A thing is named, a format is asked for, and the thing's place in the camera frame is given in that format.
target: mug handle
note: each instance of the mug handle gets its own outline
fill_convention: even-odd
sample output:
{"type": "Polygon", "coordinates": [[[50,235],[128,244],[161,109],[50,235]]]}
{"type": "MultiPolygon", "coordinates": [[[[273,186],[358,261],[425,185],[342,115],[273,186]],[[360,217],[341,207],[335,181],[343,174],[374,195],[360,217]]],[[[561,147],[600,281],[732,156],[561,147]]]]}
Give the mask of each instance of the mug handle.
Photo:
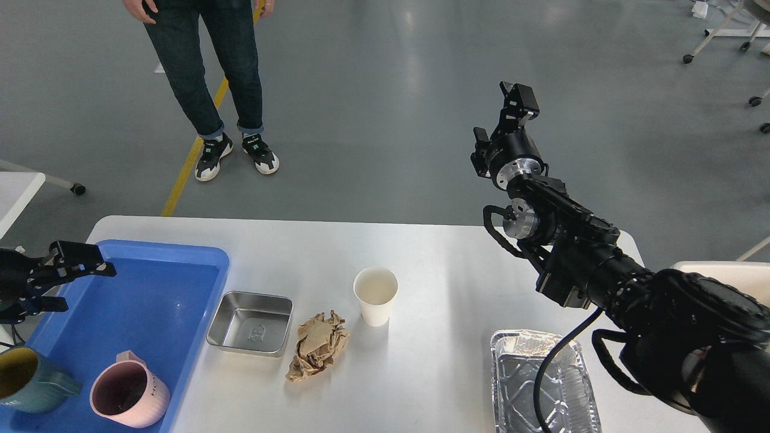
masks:
{"type": "Polygon", "coordinates": [[[42,375],[40,383],[50,384],[64,392],[64,395],[75,396],[80,394],[83,385],[75,379],[69,377],[69,374],[62,373],[61,371],[52,371],[42,375]]]}
{"type": "Polygon", "coordinates": [[[122,362],[122,361],[129,361],[129,360],[139,362],[145,367],[147,366],[147,364],[145,364],[144,361],[139,359],[139,357],[136,356],[136,354],[134,354],[134,352],[131,352],[131,351],[121,352],[118,354],[118,356],[115,357],[115,362],[122,362]]]}

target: green mug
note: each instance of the green mug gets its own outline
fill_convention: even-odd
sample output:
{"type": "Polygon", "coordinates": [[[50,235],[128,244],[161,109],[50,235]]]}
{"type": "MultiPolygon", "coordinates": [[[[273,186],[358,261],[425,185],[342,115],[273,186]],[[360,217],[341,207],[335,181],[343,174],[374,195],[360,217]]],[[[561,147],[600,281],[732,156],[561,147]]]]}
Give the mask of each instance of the green mug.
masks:
{"type": "Polygon", "coordinates": [[[82,385],[50,359],[30,347],[0,354],[0,404],[43,414],[77,395],[82,385]]]}

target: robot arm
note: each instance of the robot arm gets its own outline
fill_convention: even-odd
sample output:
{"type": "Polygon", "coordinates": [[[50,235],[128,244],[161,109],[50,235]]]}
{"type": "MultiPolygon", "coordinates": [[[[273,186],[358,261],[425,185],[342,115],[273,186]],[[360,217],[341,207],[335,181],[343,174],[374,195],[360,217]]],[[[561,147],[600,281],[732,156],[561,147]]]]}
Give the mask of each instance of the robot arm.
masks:
{"type": "Polygon", "coordinates": [[[43,294],[86,275],[116,275],[96,245],[58,240],[40,258],[0,248],[0,324],[20,324],[43,311],[67,311],[63,297],[43,294]]]}
{"type": "Polygon", "coordinates": [[[617,247],[620,231],[572,200],[548,176],[524,124],[540,112],[532,89],[502,82],[505,102],[491,139],[474,129],[478,176],[506,191],[506,208],[486,206],[484,226],[539,273],[537,291],[562,307],[599,306],[623,330],[594,332],[602,364],[624,388],[697,415],[716,432],[755,431],[770,415],[770,310],[734,287],[678,270],[652,272],[617,247]],[[511,245],[494,229],[503,217],[511,245]],[[624,343],[620,359],[604,339],[624,343]]]}

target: gray floor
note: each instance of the gray floor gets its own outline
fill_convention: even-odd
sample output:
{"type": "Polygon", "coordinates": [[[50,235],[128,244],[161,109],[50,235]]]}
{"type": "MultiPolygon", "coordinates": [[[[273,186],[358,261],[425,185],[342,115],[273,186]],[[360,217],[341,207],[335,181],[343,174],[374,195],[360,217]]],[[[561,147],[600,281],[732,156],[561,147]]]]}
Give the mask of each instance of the gray floor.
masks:
{"type": "MultiPolygon", "coordinates": [[[[179,217],[481,225],[505,194],[468,160],[502,79],[532,86],[528,126],[551,174],[634,235],[647,265],[734,260],[770,234],[770,85],[759,39],[717,38],[688,0],[278,2],[257,26],[266,140],[190,180],[179,217]]],[[[0,241],[43,255],[110,214],[159,215],[193,143],[142,26],[120,2],[2,1],[0,158],[88,187],[45,185],[0,241]]],[[[221,70],[204,40],[208,80],[221,70]]],[[[235,135],[230,97],[221,113],[235,135]]],[[[770,248],[755,257],[770,261],[770,248]]]]}

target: crumpled brown paper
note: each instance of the crumpled brown paper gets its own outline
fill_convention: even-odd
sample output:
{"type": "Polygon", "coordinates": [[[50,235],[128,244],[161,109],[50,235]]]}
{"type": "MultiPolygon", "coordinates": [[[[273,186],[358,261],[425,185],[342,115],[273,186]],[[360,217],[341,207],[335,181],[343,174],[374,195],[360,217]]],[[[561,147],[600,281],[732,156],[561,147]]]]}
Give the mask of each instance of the crumpled brown paper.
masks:
{"type": "Polygon", "coordinates": [[[342,354],[350,335],[342,324],[345,319],[334,310],[328,320],[324,313],[316,314],[305,322],[297,331],[300,340],[296,344],[296,353],[286,373],[289,382],[301,381],[326,370],[334,364],[334,358],[342,354]]]}

